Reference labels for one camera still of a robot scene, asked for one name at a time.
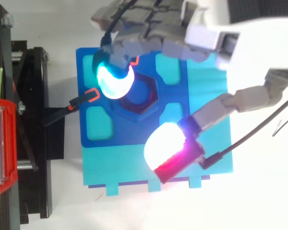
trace cable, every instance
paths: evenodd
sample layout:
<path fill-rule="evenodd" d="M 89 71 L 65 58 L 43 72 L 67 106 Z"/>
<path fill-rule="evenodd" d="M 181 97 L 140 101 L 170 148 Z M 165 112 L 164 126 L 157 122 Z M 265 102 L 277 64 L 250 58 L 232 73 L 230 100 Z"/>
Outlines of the cable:
<path fill-rule="evenodd" d="M 272 136 L 275 137 L 275 135 L 276 135 L 286 124 L 288 124 L 288 121 L 286 121 L 277 131 L 275 131 Z"/>
<path fill-rule="evenodd" d="M 111 39 L 111 32 L 115 28 L 116 24 L 119 22 L 120 18 L 122 15 L 133 5 L 135 4 L 137 0 L 131 0 L 129 1 L 124 7 L 118 11 L 115 15 L 115 18 L 113 19 L 112 23 L 110 24 L 109 28 L 105 32 L 105 35 L 101 39 L 101 44 L 100 46 L 105 46 L 105 45 L 110 45 L 112 43 Z"/>
<path fill-rule="evenodd" d="M 201 166 L 203 169 L 207 169 L 213 164 L 217 163 L 219 160 L 222 159 L 223 156 L 225 156 L 227 153 L 234 150 L 236 147 L 247 141 L 249 138 L 251 138 L 254 134 L 256 134 L 259 130 L 261 130 L 263 127 L 265 127 L 269 122 L 271 122 L 277 115 L 279 115 L 284 109 L 288 107 L 288 100 L 280 106 L 274 113 L 272 113 L 267 119 L 265 119 L 262 123 L 260 123 L 255 129 L 253 129 L 251 132 L 249 132 L 247 135 L 245 135 L 243 138 L 238 140 L 233 145 L 229 146 L 227 149 L 223 150 L 222 152 L 217 152 L 214 155 L 208 157 L 205 159 Z"/>

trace metal rod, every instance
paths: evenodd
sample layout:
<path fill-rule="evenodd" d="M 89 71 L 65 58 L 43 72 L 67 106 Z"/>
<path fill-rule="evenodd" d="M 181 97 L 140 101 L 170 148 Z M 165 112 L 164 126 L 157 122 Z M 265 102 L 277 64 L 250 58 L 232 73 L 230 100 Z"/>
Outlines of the metal rod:
<path fill-rule="evenodd" d="M 30 170 L 33 169 L 32 164 L 29 160 L 20 160 L 17 161 L 18 170 Z"/>
<path fill-rule="evenodd" d="M 12 52 L 12 62 L 19 62 L 22 55 L 22 52 Z"/>

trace glowing fingertip sensor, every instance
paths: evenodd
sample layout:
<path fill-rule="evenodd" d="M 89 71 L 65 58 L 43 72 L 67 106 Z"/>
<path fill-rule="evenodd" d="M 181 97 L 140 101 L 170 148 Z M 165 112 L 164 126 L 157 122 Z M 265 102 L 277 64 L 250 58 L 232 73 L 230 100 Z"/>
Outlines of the glowing fingertip sensor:
<path fill-rule="evenodd" d="M 126 77 L 116 78 L 102 62 L 97 68 L 97 81 L 102 93 L 107 98 L 119 99 L 129 92 L 134 82 L 134 71 L 129 66 Z"/>
<path fill-rule="evenodd" d="M 148 138 L 144 147 L 144 158 L 155 170 L 177 152 L 183 150 L 185 135 L 175 123 L 164 123 Z"/>

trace white background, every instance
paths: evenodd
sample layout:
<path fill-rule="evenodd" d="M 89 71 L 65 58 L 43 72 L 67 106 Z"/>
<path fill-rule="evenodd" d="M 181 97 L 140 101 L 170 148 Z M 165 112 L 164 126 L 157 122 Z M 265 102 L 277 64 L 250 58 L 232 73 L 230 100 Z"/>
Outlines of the white background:
<path fill-rule="evenodd" d="M 49 52 L 50 106 L 66 106 L 77 96 L 75 50 L 99 45 L 102 33 L 89 19 L 110 2 L 0 0 L 14 16 L 12 39 L 28 40 L 29 48 L 41 46 Z M 262 84 L 269 66 L 288 67 L 288 19 L 238 28 L 243 32 L 228 71 L 230 92 Z M 276 108 L 233 114 L 232 141 Z M 233 152 L 233 174 L 213 175 L 201 189 L 189 189 L 187 182 L 181 182 L 149 193 L 147 185 L 133 185 L 120 187 L 119 196 L 106 197 L 105 188 L 83 186 L 79 114 L 69 115 L 65 159 L 51 163 L 53 213 L 43 220 L 30 215 L 30 223 L 22 229 L 288 230 L 288 126 L 271 137 L 279 120 L 287 118 L 288 109 Z"/>

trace red plastic part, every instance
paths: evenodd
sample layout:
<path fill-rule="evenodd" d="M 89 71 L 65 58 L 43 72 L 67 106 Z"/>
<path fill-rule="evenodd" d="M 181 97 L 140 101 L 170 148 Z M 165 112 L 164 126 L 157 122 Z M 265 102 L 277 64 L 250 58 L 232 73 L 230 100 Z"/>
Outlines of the red plastic part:
<path fill-rule="evenodd" d="M 96 89 L 96 88 L 92 88 L 92 89 L 86 91 L 85 94 L 87 94 L 87 93 L 89 93 L 89 92 L 93 92 L 93 91 L 96 92 L 96 97 L 94 97 L 94 98 L 92 98 L 91 100 L 89 100 L 88 102 L 90 102 L 90 103 L 91 103 L 91 102 L 94 102 L 94 101 L 96 101 L 96 100 L 98 100 L 98 99 L 100 98 L 100 92 L 99 92 L 98 89 Z"/>
<path fill-rule="evenodd" d="M 0 185 L 0 194 L 9 189 L 18 179 L 16 148 L 16 105 L 7 100 L 0 100 L 3 111 L 4 133 L 4 170 L 7 180 Z"/>
<path fill-rule="evenodd" d="M 130 65 L 137 66 L 139 64 L 140 57 L 137 56 L 135 62 L 130 62 Z"/>

